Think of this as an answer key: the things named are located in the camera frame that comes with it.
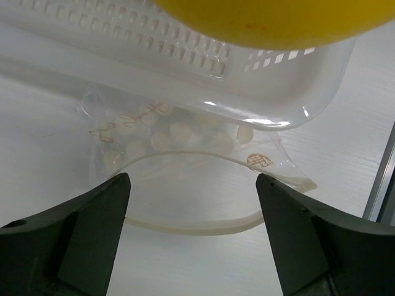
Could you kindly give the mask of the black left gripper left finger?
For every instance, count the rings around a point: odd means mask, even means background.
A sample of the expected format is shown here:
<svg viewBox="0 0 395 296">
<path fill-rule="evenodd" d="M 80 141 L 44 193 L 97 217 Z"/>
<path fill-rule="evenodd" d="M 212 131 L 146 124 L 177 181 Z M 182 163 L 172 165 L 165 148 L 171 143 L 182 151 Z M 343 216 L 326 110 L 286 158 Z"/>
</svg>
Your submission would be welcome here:
<svg viewBox="0 0 395 296">
<path fill-rule="evenodd" d="M 106 295 L 130 189 L 120 173 L 1 227 L 1 295 Z"/>
</svg>

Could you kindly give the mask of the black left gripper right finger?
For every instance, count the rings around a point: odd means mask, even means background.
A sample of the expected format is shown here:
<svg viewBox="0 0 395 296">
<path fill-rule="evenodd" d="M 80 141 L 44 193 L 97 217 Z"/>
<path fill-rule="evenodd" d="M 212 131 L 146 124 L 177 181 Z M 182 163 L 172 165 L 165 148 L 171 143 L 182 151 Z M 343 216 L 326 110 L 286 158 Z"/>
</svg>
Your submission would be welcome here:
<svg viewBox="0 0 395 296">
<path fill-rule="evenodd" d="M 394 227 L 260 174 L 256 189 L 283 295 L 394 295 Z"/>
</svg>

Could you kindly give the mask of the clear zip top bag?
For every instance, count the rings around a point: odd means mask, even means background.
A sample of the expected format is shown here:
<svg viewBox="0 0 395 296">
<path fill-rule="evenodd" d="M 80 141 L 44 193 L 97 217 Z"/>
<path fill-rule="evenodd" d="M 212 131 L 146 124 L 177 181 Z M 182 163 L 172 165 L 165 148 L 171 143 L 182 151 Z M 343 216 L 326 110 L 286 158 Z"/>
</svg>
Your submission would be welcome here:
<svg viewBox="0 0 395 296">
<path fill-rule="evenodd" d="M 255 181 L 264 173 L 301 193 L 317 184 L 275 132 L 97 85 L 78 106 L 91 135 L 88 181 L 127 173 L 126 224 L 186 236 L 222 236 L 264 222 Z"/>
</svg>

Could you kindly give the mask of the yellow lemon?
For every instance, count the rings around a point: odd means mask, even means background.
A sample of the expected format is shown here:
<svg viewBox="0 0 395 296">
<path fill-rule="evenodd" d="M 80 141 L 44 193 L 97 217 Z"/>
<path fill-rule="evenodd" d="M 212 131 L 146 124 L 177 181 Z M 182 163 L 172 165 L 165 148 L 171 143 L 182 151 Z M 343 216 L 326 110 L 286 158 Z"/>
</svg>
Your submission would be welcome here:
<svg viewBox="0 0 395 296">
<path fill-rule="evenodd" d="M 156 1 L 203 35 L 237 46 L 290 51 L 325 46 L 394 20 L 394 1 Z"/>
</svg>

